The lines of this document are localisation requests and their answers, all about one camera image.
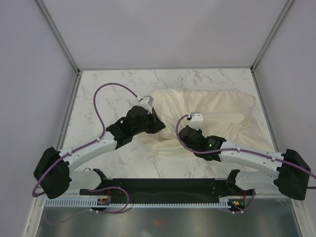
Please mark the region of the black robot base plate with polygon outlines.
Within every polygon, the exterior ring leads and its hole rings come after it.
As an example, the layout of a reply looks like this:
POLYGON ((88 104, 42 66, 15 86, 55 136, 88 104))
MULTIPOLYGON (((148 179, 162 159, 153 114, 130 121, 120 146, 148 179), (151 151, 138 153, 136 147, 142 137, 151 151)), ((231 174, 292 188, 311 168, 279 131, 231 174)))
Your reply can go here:
POLYGON ((98 192, 81 189, 81 196, 101 196, 109 194, 114 201, 126 203, 123 191, 129 196, 129 202, 217 202, 227 196, 252 196, 253 190, 243 191, 232 182, 213 178, 116 178, 103 180, 96 188, 98 192))

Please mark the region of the cream satin pillowcase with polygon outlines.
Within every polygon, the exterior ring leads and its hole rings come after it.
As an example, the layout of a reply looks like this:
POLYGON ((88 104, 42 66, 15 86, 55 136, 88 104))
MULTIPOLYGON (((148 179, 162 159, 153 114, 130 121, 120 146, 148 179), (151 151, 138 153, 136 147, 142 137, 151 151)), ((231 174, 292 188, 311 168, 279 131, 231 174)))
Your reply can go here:
POLYGON ((177 140, 175 127, 182 129, 185 114, 199 112, 203 116, 202 133, 215 135, 252 149, 273 152, 273 146, 265 139, 253 110, 255 97, 233 90, 156 89, 151 92, 153 107, 165 128, 156 134, 142 133, 142 143, 147 149, 168 159, 198 160, 183 148, 177 140))

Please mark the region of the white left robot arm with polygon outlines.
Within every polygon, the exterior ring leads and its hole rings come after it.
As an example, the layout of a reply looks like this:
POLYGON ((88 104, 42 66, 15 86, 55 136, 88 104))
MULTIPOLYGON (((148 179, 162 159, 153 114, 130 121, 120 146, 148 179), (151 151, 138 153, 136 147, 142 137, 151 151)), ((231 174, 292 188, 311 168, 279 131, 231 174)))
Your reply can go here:
POLYGON ((164 128, 165 124, 154 110, 149 112, 141 106, 133 106, 126 116, 86 144, 59 151, 54 147, 46 149, 33 172, 36 187, 41 187, 49 199, 57 198, 70 189, 75 181, 71 174, 79 166, 121 148, 140 133, 156 134, 164 128))

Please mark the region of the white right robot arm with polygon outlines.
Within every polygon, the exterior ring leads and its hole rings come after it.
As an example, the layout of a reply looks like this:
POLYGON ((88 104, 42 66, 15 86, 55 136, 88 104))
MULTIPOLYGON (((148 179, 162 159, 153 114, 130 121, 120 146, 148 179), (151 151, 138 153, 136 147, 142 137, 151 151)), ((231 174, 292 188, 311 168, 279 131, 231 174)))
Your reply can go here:
POLYGON ((180 144, 207 161, 234 163, 252 171, 231 171, 226 190, 232 195, 248 190, 277 190, 288 198, 304 200, 311 169, 295 150, 265 152, 234 144, 218 136, 203 136, 188 125, 176 130, 180 144))

